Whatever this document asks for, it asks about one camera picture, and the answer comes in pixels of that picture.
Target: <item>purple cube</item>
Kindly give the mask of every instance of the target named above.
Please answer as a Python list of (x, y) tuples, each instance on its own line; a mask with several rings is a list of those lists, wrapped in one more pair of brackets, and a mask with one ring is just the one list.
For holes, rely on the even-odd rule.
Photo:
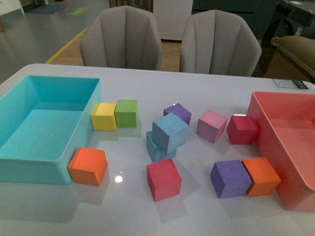
[(173, 113), (174, 115), (177, 115), (180, 119), (186, 122), (186, 124), (189, 125), (190, 118), (191, 118), (191, 112), (186, 110), (185, 107), (183, 107), (181, 104), (177, 103), (171, 107), (168, 107), (164, 109), (163, 116)]
[(200, 137), (215, 143), (223, 134), (227, 118), (212, 110), (207, 110), (199, 120), (196, 134)]
[(252, 184), (240, 160), (216, 162), (210, 178), (219, 198), (243, 196)]

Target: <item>wooden floor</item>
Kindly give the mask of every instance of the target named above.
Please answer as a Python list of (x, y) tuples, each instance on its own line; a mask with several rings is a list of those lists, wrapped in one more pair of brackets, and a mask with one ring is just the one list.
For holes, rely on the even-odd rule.
[[(80, 41), (84, 33), (78, 35), (67, 45), (65, 45), (58, 53), (56, 53), (50, 60), (49, 64), (58, 65), (83, 65), (82, 56), (80, 53)], [(180, 41), (163, 40), (163, 54), (161, 62), (162, 71), (179, 71), (180, 65)]]

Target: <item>red cube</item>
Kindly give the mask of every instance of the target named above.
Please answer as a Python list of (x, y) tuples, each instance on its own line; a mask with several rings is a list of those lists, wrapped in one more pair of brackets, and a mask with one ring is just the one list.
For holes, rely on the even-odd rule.
[(232, 116), (226, 128), (232, 144), (252, 144), (259, 135), (259, 127), (252, 116)]
[(172, 159), (147, 165), (147, 180), (155, 202), (178, 195), (182, 178)]

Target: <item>pink plastic bin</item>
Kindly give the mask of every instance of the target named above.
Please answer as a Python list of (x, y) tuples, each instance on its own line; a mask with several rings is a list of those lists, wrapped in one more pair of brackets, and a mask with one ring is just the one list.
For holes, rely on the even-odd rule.
[(315, 94), (255, 91), (247, 115), (260, 127), (261, 156), (281, 178), (283, 205), (315, 211)]

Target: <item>gray chair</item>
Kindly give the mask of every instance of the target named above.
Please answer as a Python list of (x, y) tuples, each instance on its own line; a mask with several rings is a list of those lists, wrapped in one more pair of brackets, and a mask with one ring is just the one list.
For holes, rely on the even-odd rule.
[(153, 13), (131, 6), (102, 11), (80, 43), (84, 65), (160, 70), (162, 42)]
[(181, 45), (181, 71), (251, 76), (261, 47), (243, 18), (210, 10), (189, 16)]

